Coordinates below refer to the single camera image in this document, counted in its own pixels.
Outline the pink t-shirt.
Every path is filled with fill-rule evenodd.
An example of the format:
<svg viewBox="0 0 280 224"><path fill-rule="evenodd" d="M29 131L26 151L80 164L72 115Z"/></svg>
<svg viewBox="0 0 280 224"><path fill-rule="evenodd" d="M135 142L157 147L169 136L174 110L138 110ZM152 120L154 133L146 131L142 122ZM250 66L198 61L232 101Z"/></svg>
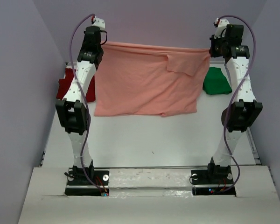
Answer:
<svg viewBox="0 0 280 224"><path fill-rule="evenodd" d="M110 42L95 75L95 116L195 113L208 49Z"/></svg>

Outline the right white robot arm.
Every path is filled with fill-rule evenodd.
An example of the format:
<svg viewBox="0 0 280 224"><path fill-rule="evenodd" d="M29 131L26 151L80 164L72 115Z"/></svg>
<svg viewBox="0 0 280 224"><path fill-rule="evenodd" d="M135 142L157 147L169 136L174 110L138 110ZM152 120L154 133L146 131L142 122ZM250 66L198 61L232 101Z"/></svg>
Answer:
<svg viewBox="0 0 280 224"><path fill-rule="evenodd" d="M231 163L235 160L233 154L238 140L263 109L252 91L249 73L255 54L250 54L249 47L242 45L244 26L230 24L226 19L220 19L215 26L216 32L210 38L210 55L224 58L230 75L232 96L221 115L224 128L222 138L205 172L206 179L211 183L231 175Z"/></svg>

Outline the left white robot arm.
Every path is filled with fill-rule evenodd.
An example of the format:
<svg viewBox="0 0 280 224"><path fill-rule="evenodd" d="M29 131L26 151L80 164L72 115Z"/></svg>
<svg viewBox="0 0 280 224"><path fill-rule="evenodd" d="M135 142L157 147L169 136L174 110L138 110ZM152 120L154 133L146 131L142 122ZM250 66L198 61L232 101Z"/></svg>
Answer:
<svg viewBox="0 0 280 224"><path fill-rule="evenodd" d="M74 77L64 97L56 101L59 122L70 138L74 156L72 171L67 176L83 184L93 184L95 176L93 159L87 145L91 116L86 94L104 54L104 42L101 40L103 32L104 28L99 26L85 29L77 64L72 66Z"/></svg>

